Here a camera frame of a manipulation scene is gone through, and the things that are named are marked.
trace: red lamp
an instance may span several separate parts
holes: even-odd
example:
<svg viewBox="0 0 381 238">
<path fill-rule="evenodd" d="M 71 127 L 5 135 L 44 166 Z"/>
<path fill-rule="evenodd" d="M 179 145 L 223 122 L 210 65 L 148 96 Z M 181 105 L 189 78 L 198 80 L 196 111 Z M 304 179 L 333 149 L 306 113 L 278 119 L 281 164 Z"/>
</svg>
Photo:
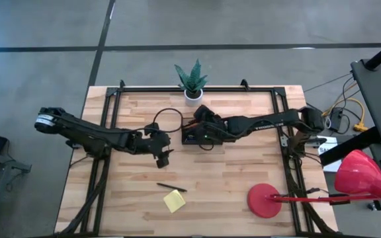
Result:
<svg viewBox="0 0 381 238">
<path fill-rule="evenodd" d="M 248 192 L 249 209 L 262 218 L 276 216 L 282 202 L 339 202 L 347 200 L 375 200 L 381 198 L 381 171 L 378 165 L 360 150 L 350 152 L 344 158 L 336 173 L 335 188 L 345 194 L 366 194 L 357 196 L 336 196 L 330 198 L 293 198 L 281 196 L 269 184 L 257 184 Z"/>
</svg>

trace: green plant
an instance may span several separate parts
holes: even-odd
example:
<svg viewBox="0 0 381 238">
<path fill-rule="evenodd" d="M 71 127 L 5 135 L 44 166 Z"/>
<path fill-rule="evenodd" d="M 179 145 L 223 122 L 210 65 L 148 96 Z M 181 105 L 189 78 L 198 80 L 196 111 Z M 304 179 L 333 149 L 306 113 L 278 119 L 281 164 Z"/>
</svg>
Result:
<svg viewBox="0 0 381 238">
<path fill-rule="evenodd" d="M 196 60 L 195 66 L 192 68 L 190 75 L 187 75 L 180 66 L 175 65 L 175 67 L 177 73 L 179 74 L 180 81 L 182 82 L 182 85 L 179 84 L 181 89 L 187 90 L 191 94 L 195 94 L 207 83 L 207 80 L 205 80 L 207 75 L 200 77 L 201 65 L 199 64 L 199 59 Z"/>
</svg>

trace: black pen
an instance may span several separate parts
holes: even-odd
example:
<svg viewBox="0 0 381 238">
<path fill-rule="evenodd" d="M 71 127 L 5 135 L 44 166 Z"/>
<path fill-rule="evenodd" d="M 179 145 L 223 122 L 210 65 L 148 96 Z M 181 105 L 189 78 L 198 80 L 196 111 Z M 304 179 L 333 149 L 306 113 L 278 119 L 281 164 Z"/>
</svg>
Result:
<svg viewBox="0 0 381 238">
<path fill-rule="evenodd" d="M 183 189 L 183 188 L 177 188 L 177 187 L 175 187 L 175 186 L 170 186 L 170 185 L 167 185 L 167 184 L 162 184 L 162 183 L 160 183 L 160 182 L 157 182 L 157 185 L 159 185 L 159 186 L 164 186 L 164 187 L 166 187 L 166 188 L 177 189 L 179 192 L 187 192 L 187 191 L 188 191 L 188 190 Z"/>
</svg>

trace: red lamp base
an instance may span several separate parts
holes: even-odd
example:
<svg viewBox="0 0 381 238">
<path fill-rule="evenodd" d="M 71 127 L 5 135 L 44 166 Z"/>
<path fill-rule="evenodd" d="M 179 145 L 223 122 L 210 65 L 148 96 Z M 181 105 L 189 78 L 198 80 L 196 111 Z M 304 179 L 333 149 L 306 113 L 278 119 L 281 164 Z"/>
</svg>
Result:
<svg viewBox="0 0 381 238">
<path fill-rule="evenodd" d="M 257 184 L 253 186 L 247 197 L 247 203 L 251 212 L 262 218 L 272 218 L 276 216 L 282 208 L 281 202 L 274 202 L 266 199 L 278 191 L 269 184 Z"/>
</svg>

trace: red lamp shade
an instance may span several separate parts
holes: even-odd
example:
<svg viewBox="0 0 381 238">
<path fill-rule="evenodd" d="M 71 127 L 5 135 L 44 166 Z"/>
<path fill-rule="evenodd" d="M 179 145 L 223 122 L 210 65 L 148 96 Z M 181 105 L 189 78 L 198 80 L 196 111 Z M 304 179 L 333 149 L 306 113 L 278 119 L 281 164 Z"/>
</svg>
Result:
<svg viewBox="0 0 381 238">
<path fill-rule="evenodd" d="M 335 188 L 345 194 L 369 193 L 381 198 L 381 171 L 360 150 L 350 152 L 336 173 Z"/>
</svg>

